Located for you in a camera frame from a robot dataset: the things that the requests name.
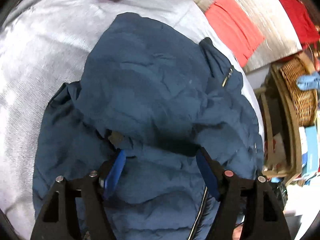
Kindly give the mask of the silver quilted mattress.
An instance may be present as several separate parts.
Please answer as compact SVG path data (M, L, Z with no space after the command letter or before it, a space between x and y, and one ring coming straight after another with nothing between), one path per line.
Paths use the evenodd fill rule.
M193 0L206 11L214 0ZM302 50L295 29L279 0L235 0L264 35L264 42L249 58L246 73Z

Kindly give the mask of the grey bed blanket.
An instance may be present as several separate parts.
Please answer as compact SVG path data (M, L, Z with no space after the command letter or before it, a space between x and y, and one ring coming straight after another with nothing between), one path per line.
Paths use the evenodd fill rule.
M63 84L81 80L90 52L124 13L162 22L195 43L209 38L243 75L241 92L255 110L262 138L251 85L192 0L21 0L1 27L1 209L23 239L31 237L40 213L33 204L33 177L48 103ZM203 193L187 239L205 239L218 208Z

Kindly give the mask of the red cloth on headboard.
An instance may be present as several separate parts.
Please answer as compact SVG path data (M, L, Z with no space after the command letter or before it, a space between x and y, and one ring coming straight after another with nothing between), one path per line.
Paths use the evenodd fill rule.
M316 43L319 40L319 33L304 4L300 0L279 1L287 13L303 48Z

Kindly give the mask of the orange-red pillow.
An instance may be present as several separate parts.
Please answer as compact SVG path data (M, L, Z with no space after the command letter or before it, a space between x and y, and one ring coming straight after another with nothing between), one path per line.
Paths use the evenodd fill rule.
M244 67L264 42L262 32L235 0L214 0L204 14L219 39Z

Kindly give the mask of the light blue cloth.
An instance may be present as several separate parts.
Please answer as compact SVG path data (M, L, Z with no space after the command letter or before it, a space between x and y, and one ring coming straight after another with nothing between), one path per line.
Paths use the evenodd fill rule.
M320 89L320 75L319 72L313 72L310 75L302 75L297 81L296 85L300 90L319 90Z

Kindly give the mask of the wooden shelf rack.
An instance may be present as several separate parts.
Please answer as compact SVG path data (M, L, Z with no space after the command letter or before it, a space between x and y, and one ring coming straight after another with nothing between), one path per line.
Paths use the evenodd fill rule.
M301 52L294 57L304 62L307 74L316 70L306 53ZM304 126L298 123L291 96L279 72L286 62L271 64L265 81L254 92L263 115L265 131L263 175L269 179L280 178L285 185L289 185L302 174L299 128Z

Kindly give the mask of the navy blue padded jacket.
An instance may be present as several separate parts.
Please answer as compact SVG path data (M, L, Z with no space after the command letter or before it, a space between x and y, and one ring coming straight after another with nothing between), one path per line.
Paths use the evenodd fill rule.
M116 17L82 78L44 112L33 177L39 212L54 179L81 178L124 150L105 210L117 239L187 239L204 193L195 146L238 176L263 166L244 77L209 38L195 43L134 13Z

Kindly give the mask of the wicker basket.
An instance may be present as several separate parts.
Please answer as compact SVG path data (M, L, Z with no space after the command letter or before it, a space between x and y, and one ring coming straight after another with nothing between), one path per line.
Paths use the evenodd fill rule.
M304 62L294 57L279 68L287 86L293 107L300 126L312 126L316 119L317 92L313 90L300 90L296 84L299 77L306 75L307 68Z

